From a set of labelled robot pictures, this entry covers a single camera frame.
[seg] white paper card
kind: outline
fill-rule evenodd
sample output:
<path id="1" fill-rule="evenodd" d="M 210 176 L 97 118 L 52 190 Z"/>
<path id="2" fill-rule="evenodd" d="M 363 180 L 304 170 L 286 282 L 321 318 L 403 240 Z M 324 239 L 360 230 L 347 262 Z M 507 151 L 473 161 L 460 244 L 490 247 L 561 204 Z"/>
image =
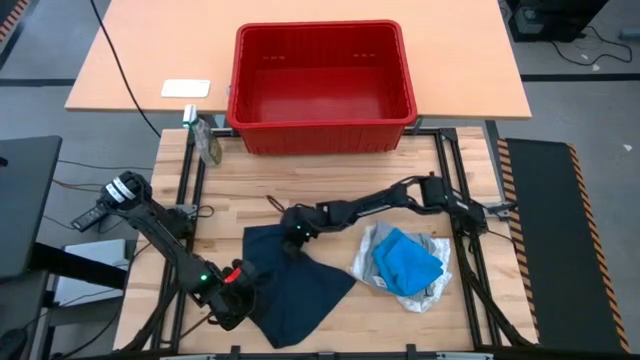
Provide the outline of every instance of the white paper card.
<path id="1" fill-rule="evenodd" d="M 162 97 L 203 98 L 209 95 L 209 80 L 169 79 L 162 86 Z"/>

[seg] black metal frame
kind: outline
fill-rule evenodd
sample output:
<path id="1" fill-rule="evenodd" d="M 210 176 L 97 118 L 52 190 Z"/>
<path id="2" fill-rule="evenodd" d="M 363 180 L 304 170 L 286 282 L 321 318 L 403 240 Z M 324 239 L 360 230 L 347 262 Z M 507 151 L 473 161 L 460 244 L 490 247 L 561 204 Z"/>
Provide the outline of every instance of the black metal frame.
<path id="1" fill-rule="evenodd" d="M 457 173 L 457 178 L 459 181 L 459 191 L 465 199 L 469 199 L 470 198 L 469 188 L 468 188 L 467 179 L 464 172 L 464 167 L 462 164 L 462 155 L 460 152 L 460 146 L 458 144 L 458 137 L 457 137 L 456 130 L 454 128 L 422 129 L 419 127 L 419 125 L 420 125 L 420 122 L 416 121 L 413 127 L 405 129 L 404 135 L 433 136 L 436 144 L 436 150 L 438 153 L 438 162 L 440 163 L 439 165 L 440 165 L 440 171 L 442 173 L 442 178 L 445 179 L 445 181 L 449 184 L 449 186 L 452 186 L 453 184 L 451 183 L 451 174 L 449 172 L 449 164 L 448 164 L 448 159 L 445 151 L 445 146 L 448 144 L 451 147 L 451 153 L 453 154 L 453 159 L 452 159 L 453 167 L 455 168 L 455 171 Z M 233 131 L 232 129 L 214 129 L 214 132 L 218 137 L 239 137 L 237 132 Z M 190 133 L 187 138 L 185 155 L 184 155 L 184 160 L 182 164 L 182 174 L 180 177 L 180 185 L 178 188 L 178 197 L 176 199 L 177 204 L 183 204 L 186 197 L 187 183 L 189 180 L 189 173 L 191 169 L 193 151 L 194 151 L 194 139 L 193 139 L 193 135 Z M 204 185 L 205 169 L 206 169 L 206 166 L 204 165 L 202 160 L 200 160 L 198 165 L 197 175 L 196 175 L 196 184 L 195 184 L 194 193 L 193 193 L 192 202 L 194 205 L 200 204 L 200 199 L 202 197 L 202 190 Z M 424 169 L 424 170 L 425 172 L 429 172 L 431 169 Z M 453 219 L 452 219 L 451 225 L 452 225 L 452 228 L 454 229 L 457 227 Z M 474 262 L 477 269 L 476 272 L 478 275 L 478 280 L 480 281 L 483 289 L 490 295 L 491 292 L 489 287 L 489 281 L 488 281 L 486 266 L 484 263 L 484 257 L 482 254 L 482 248 L 480 245 L 478 234 L 467 234 L 467 235 L 470 239 L 470 248 L 473 251 L 473 257 L 474 257 Z M 463 235 L 460 234 L 459 232 L 454 231 L 453 238 L 454 238 L 454 244 L 456 247 L 456 254 L 458 256 L 458 264 L 460 266 L 460 271 L 462 272 L 464 271 L 462 261 L 467 262 L 466 247 L 464 246 Z M 190 241 L 187 242 L 187 248 L 190 250 L 193 249 L 193 239 L 190 239 Z M 165 269 L 163 271 L 159 299 L 165 296 L 168 290 L 169 284 L 171 282 L 172 276 L 173 274 L 172 274 L 171 266 L 168 265 L 168 263 L 165 263 Z M 473 295 L 474 293 L 473 293 L 473 290 L 471 289 L 471 286 L 467 282 L 463 281 L 462 286 L 463 286 L 463 294 L 465 298 L 465 307 L 468 315 L 469 327 L 471 329 L 471 338 L 472 338 L 474 348 L 477 349 L 483 346 L 483 341 L 480 333 L 480 325 L 478 322 L 478 312 L 476 309 L 475 299 Z M 166 348 L 167 350 L 175 354 L 179 352 L 180 333 L 182 329 L 182 323 L 184 320 L 185 299 L 186 297 L 184 292 L 179 293 L 177 297 L 173 323 L 171 324 L 171 338 L 170 338 L 171 340 L 168 342 L 162 341 L 162 338 L 161 338 L 162 329 L 164 327 L 158 326 L 158 328 L 154 331 L 152 335 L 152 341 L 151 341 L 151 347 L 150 347 L 151 350 L 162 349 L 162 346 L 161 346 L 162 344 L 168 344 L 169 347 Z M 493 319 L 493 317 L 488 312 L 487 312 L 487 321 L 489 325 L 489 334 L 491 337 L 491 344 L 495 346 L 500 346 L 501 337 L 500 337 L 500 332 L 498 330 L 498 326 L 495 322 L 495 319 Z M 413 346 L 412 344 L 407 344 L 407 349 L 408 349 L 407 352 L 353 353 L 353 354 L 340 353 L 340 357 L 350 357 L 351 355 L 357 355 L 356 357 L 360 359 L 366 358 L 366 357 L 406 359 L 410 352 L 413 354 L 421 354 L 421 356 L 425 356 L 427 354 L 428 356 L 433 356 L 435 354 L 434 352 L 417 353 L 415 351 L 415 346 L 413 347 L 412 346 Z M 229 359 L 238 358 L 239 347 L 237 348 L 234 347 L 234 350 L 235 351 L 232 351 L 229 354 L 216 354 L 216 358 L 218 357 L 220 358 L 228 357 Z M 289 357 L 297 357 L 301 355 L 313 355 L 313 354 L 278 354 L 277 357 L 289 358 Z M 273 354 L 246 354 L 246 355 L 243 354 L 242 357 L 256 358 L 256 359 L 275 358 Z"/>

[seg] white label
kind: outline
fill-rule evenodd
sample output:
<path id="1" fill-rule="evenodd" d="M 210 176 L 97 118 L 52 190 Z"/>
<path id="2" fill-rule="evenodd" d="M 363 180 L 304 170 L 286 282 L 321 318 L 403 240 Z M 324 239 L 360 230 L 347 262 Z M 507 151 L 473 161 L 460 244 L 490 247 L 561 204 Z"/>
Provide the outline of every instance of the white label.
<path id="1" fill-rule="evenodd" d="M 373 276 L 373 281 L 376 283 L 376 285 L 378 285 L 379 287 L 382 288 L 387 288 L 387 283 L 384 281 L 383 278 L 381 278 L 380 276 Z"/>
<path id="2" fill-rule="evenodd" d="M 111 185 L 111 183 L 108 183 L 106 188 L 109 194 L 111 194 L 111 197 L 116 199 L 117 202 L 124 202 L 124 198 L 122 197 L 122 195 L 120 195 L 118 190 L 116 190 L 116 188 L 114 188 L 113 185 Z"/>
<path id="3" fill-rule="evenodd" d="M 135 195 L 129 191 L 129 188 L 127 188 L 122 181 L 120 180 L 120 176 L 118 176 L 117 178 L 115 178 L 113 180 L 113 183 L 116 184 L 116 187 L 118 188 L 118 190 L 120 190 L 121 193 L 124 194 L 124 196 L 128 197 L 129 200 L 133 200 L 135 199 Z"/>
<path id="4" fill-rule="evenodd" d="M 162 97 L 203 98 L 209 95 L 209 80 L 169 79 L 162 86 Z"/>

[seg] wooden desk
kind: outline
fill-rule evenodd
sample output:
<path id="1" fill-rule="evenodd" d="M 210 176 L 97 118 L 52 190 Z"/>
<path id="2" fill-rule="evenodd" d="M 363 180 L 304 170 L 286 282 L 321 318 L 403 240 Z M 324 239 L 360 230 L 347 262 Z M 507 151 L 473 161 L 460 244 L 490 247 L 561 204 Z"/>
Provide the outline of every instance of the wooden desk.
<path id="1" fill-rule="evenodd" d="M 418 113 L 528 119 L 529 105 L 495 0 L 113 0 L 105 26 L 143 109 L 227 109 L 237 29 L 245 23 L 391 19 L 402 26 Z M 162 98 L 167 79 L 211 80 L 202 99 Z M 68 110 L 135 111 L 103 33 Z"/>
<path id="2" fill-rule="evenodd" d="M 184 157 L 185 130 L 165 130 L 152 178 L 154 198 L 175 203 Z M 499 199 L 498 188 L 481 128 L 458 129 L 467 180 L 472 196 L 481 202 Z M 207 169 L 202 205 L 216 209 L 211 218 L 198 220 L 194 251 L 220 266 L 241 256 L 243 229 L 275 224 L 277 212 L 264 198 L 275 196 L 283 205 L 297 202 L 354 199 L 388 187 L 410 175 L 439 173 L 437 153 L 430 136 L 403 137 L 394 152 L 336 156 L 253 156 L 240 139 L 221 139 L 223 162 Z M 195 181 L 194 161 L 190 191 Z M 448 216 L 419 216 L 393 209 L 358 221 L 349 229 L 322 234 L 304 246 L 315 260 L 348 270 L 359 246 L 364 226 L 384 219 L 406 231 L 451 237 Z M 508 235 L 506 224 L 491 221 L 490 228 Z M 493 297 L 506 316 L 528 339 L 536 339 L 513 245 L 495 235 L 481 237 Z M 138 247 L 146 244 L 140 240 Z M 404 351 L 415 343 L 418 350 L 469 350 L 472 348 L 456 256 L 450 258 L 453 279 L 443 297 L 429 311 L 405 311 L 393 296 L 372 290 L 360 282 L 302 343 L 282 352 Z M 154 248 L 142 252 L 130 273 L 115 348 L 128 343 L 155 307 L 162 276 L 163 258 Z M 480 302 L 479 320 L 488 341 L 486 317 Z M 183 329 L 192 326 L 208 310 L 187 301 Z M 165 323 L 168 337 L 171 317 Z M 274 349 L 250 321 L 231 332 L 202 325 L 181 341 L 181 353 L 228 353 L 231 345 L 243 352 L 270 353 Z"/>

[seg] gray cloth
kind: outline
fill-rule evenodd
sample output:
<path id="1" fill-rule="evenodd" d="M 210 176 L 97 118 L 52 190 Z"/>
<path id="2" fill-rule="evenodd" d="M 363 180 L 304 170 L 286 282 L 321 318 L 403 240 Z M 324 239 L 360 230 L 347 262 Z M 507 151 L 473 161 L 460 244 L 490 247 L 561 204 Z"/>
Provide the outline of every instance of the gray cloth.
<path id="1" fill-rule="evenodd" d="M 384 284 L 382 278 L 380 277 L 380 271 L 378 270 L 378 266 L 373 259 L 372 252 L 373 250 L 380 245 L 380 243 L 386 239 L 391 231 L 395 229 L 394 226 L 389 225 L 385 222 L 378 221 L 376 222 L 375 228 L 371 231 L 371 245 L 367 250 L 367 253 L 364 257 L 364 271 L 362 274 L 362 279 L 364 282 L 370 284 L 373 287 L 386 291 L 385 286 L 381 286 Z M 409 234 L 402 232 L 405 234 L 411 241 L 418 243 L 422 246 L 429 254 L 433 254 L 435 251 L 435 244 L 431 241 L 431 237 L 427 234 Z M 435 284 L 431 283 L 425 291 L 420 291 L 413 296 L 407 296 L 407 299 L 411 299 L 417 302 L 422 302 L 426 297 L 433 296 Z"/>

